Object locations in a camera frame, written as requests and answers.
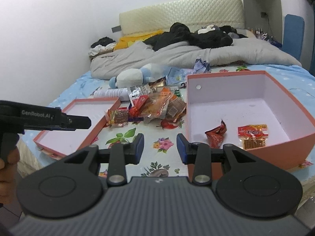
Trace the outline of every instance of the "tufted headboard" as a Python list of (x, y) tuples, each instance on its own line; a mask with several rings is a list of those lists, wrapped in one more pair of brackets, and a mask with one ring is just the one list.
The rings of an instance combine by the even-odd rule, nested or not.
[(136, 34), (163, 29), (175, 22), (194, 32), (209, 24), (245, 28), (242, 0), (180, 0), (122, 12), (119, 14), (122, 34)]

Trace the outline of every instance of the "blue bedsheet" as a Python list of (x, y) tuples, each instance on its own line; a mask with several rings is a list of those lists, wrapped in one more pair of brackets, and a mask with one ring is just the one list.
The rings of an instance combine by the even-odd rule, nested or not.
[[(315, 117), (315, 77), (308, 71), (299, 66), (282, 66), (282, 65), (251, 65), (248, 66), (250, 70), (266, 70), (273, 77), (275, 77), (284, 87), (286, 87), (292, 94), (305, 106), (305, 108)], [(104, 83), (103, 80), (92, 79), (90, 72), (82, 75), (70, 88), (65, 90), (50, 106), (59, 106), (64, 108), (75, 98), (86, 98), (95, 89)], [(39, 160), (43, 166), (47, 166), (54, 162), (54, 160), (47, 155), (40, 152), (33, 138), (39, 131), (27, 131), (22, 137), (31, 152)], [(308, 161), (315, 163), (315, 148), (308, 156)], [(302, 170), (293, 172), (293, 174), (300, 180), (306, 181), (315, 176), (315, 165), (309, 166)]]
[[(100, 87), (104, 83), (104, 80), (93, 79), (91, 77), (91, 72), (88, 71), (82, 75), (79, 79), (75, 81), (68, 89), (60, 94), (60, 96), (55, 99), (49, 107), (60, 107), (63, 109), (72, 100), (76, 98), (87, 98), (91, 93)], [(22, 140), (28, 146), (33, 155), (38, 159), (41, 165), (47, 166), (53, 163), (55, 160), (43, 154), (36, 146), (33, 141), (34, 137), (40, 131), (27, 130), (25, 135), (23, 135)]]

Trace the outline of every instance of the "yellow fabric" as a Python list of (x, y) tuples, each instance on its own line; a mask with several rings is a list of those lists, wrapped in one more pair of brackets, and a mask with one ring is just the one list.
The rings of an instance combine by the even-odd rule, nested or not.
[(158, 31), (151, 32), (151, 33), (133, 34), (133, 35), (121, 37), (119, 39), (119, 42), (116, 44), (114, 50), (128, 48), (131, 45), (133, 45), (134, 42), (136, 42), (136, 41), (144, 41), (144, 40), (146, 40), (146, 39), (148, 39), (154, 35), (162, 34), (163, 32), (164, 32), (163, 30), (158, 30)]

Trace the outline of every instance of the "open box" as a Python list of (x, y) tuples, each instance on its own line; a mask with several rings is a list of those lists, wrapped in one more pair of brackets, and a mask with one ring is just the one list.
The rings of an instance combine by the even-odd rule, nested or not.
[[(239, 147), (237, 127), (267, 124), (267, 146), (248, 151), (285, 170), (303, 163), (315, 144), (315, 119), (265, 71), (189, 75), (187, 120), (190, 142), (208, 143), (205, 132), (223, 120), (223, 144)], [(188, 170), (191, 175), (193, 166)], [(220, 164), (212, 170), (215, 179), (222, 175)]]
[(119, 98), (75, 99), (62, 111), (69, 115), (88, 116), (91, 127), (75, 131), (42, 131), (34, 138), (34, 142), (61, 157), (70, 155), (90, 145), (107, 122), (105, 113), (108, 110), (116, 110), (119, 106)]

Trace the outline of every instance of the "gray blanket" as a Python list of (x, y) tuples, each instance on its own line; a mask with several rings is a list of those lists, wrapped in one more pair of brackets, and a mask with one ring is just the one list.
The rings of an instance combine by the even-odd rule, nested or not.
[(126, 49), (96, 57), (91, 63), (92, 77), (110, 79), (129, 68), (141, 68), (148, 63), (171, 67), (193, 68), (196, 58), (211, 66), (226, 65), (235, 61), (248, 64), (299, 65), (291, 55), (266, 41), (256, 38), (234, 39), (231, 46), (216, 49), (201, 49), (187, 42), (178, 42), (153, 51), (150, 45), (139, 41)]

